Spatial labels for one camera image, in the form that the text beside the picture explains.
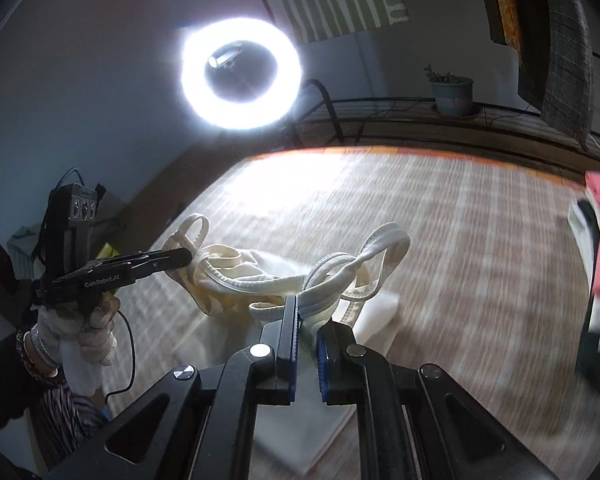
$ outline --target white glove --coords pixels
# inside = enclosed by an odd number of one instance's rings
[[[101,296],[88,322],[75,303],[53,309],[42,306],[38,310],[38,322],[30,330],[33,348],[45,365],[59,368],[62,364],[60,340],[77,340],[85,361],[110,366],[118,346],[112,332],[112,318],[119,309],[120,300],[110,292]]]

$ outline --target bed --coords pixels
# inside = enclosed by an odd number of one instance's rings
[[[427,150],[302,150],[245,160],[194,200],[210,219],[205,243],[259,248],[311,264],[355,252],[387,221],[411,236],[385,287],[400,295],[388,359],[445,368],[562,480],[600,460],[600,399],[574,376],[586,276],[566,222],[583,190],[511,164]],[[118,292],[136,340],[138,374],[120,412],[178,364],[174,349],[204,316],[163,273]],[[128,335],[105,389],[130,375]],[[355,478],[357,430],[348,422],[309,478]],[[254,446],[250,478],[295,475]]]

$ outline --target metal bolt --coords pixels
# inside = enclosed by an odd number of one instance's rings
[[[422,374],[427,379],[437,379],[442,375],[442,368],[438,365],[424,365],[422,367]]]
[[[186,381],[193,377],[196,369],[191,365],[178,365],[173,369],[173,376],[181,381]]]
[[[351,357],[362,357],[366,354],[366,348],[362,345],[349,345],[347,346],[347,354]]]
[[[271,348],[264,343],[258,343],[249,348],[249,352],[251,352],[251,355],[254,357],[266,357],[271,352]]]

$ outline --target white bag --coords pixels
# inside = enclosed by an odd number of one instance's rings
[[[190,240],[187,232],[198,221],[200,231]],[[222,364],[235,351],[256,343],[261,323],[279,319],[285,296],[297,294],[301,335],[309,345],[298,350],[296,401],[291,406],[259,406],[254,440],[280,462],[305,474],[354,411],[353,406],[322,402],[313,352],[315,334],[333,316],[352,326],[356,341],[366,344],[389,325],[398,297],[378,291],[409,249],[409,237],[396,224],[385,224],[367,238],[358,256],[328,254],[309,269],[264,251],[222,245],[200,248],[208,227],[205,217],[192,215],[163,247],[192,251],[190,266],[168,275],[209,314],[198,317],[174,354],[197,368]],[[371,280],[365,262],[382,252],[380,273]],[[337,267],[340,269],[329,274]],[[376,348],[382,354],[388,351],[396,331],[397,326],[391,326],[382,332],[381,348]]]

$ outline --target flower pot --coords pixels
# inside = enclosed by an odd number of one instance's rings
[[[440,115],[462,117],[474,108],[474,80],[461,78],[461,83],[431,83],[433,97]]]

